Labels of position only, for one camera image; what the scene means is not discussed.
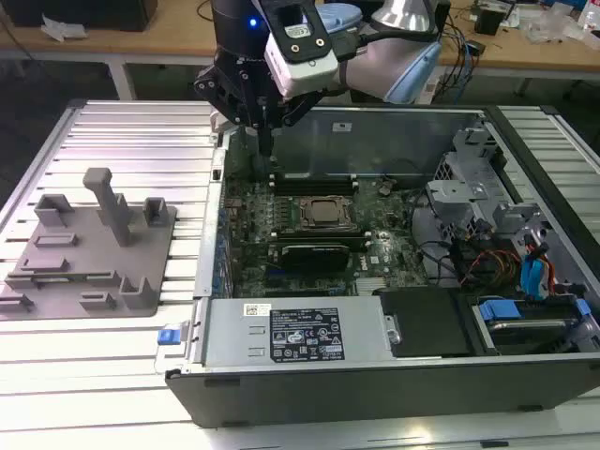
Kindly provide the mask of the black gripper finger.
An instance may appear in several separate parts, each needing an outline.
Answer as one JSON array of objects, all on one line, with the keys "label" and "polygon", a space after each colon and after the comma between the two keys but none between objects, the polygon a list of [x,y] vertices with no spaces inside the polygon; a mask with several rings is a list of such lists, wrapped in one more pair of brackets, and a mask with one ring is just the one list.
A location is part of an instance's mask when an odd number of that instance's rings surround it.
[{"label": "black gripper finger", "polygon": [[234,125],[255,131],[260,153],[271,156],[274,139],[270,114],[275,109],[275,93],[267,72],[256,65],[213,65],[198,74],[194,88]]},{"label": "black gripper finger", "polygon": [[281,122],[283,126],[291,127],[302,119],[324,97],[324,92],[314,91],[293,97],[284,104]]}]

